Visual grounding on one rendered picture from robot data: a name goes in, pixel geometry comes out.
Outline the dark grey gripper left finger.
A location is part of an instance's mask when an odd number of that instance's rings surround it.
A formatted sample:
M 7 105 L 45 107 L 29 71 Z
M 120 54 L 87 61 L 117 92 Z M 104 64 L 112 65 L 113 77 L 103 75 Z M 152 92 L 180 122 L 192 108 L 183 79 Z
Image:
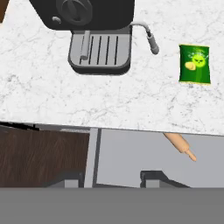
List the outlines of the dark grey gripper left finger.
M 54 188 L 83 188 L 85 174 L 80 171 L 62 172 L 53 180 L 47 181 L 43 187 Z

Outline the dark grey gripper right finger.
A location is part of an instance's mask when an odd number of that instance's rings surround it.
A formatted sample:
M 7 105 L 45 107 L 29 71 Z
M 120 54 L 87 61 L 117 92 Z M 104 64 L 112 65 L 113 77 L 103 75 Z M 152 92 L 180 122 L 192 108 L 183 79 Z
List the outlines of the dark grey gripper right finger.
M 188 185 L 169 179 L 162 171 L 141 171 L 140 179 L 141 188 L 188 188 Z

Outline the open grey drawer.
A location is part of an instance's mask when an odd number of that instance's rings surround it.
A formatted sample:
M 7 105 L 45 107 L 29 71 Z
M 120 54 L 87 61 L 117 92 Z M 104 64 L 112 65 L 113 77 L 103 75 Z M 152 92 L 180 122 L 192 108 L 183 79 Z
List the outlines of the open grey drawer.
M 140 186 L 140 172 L 162 171 L 190 187 L 224 187 L 224 136 L 184 135 L 197 160 L 161 132 L 91 129 L 85 186 Z

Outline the wooden rolling pin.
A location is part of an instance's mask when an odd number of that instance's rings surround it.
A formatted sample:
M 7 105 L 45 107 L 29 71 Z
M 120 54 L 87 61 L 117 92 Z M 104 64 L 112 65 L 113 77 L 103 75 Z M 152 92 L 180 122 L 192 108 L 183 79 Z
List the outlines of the wooden rolling pin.
M 191 152 L 189 143 L 178 133 L 164 133 L 164 136 L 180 152 L 185 153 L 192 161 L 196 162 L 196 156 Z

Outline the green chip bag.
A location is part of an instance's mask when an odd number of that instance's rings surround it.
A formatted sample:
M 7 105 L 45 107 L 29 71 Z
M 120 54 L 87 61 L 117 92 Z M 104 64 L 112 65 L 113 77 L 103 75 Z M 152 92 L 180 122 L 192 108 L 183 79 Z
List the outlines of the green chip bag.
M 209 47 L 179 46 L 179 81 L 210 85 Z

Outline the black espresso machine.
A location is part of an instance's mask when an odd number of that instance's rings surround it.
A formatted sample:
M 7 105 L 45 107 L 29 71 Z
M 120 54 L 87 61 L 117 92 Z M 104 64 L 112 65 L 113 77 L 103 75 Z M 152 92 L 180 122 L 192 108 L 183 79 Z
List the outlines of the black espresso machine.
M 159 47 L 135 0 L 29 0 L 44 25 L 72 33 L 68 63 L 77 74 L 122 75 L 131 62 L 132 28 L 142 26 L 153 54 Z

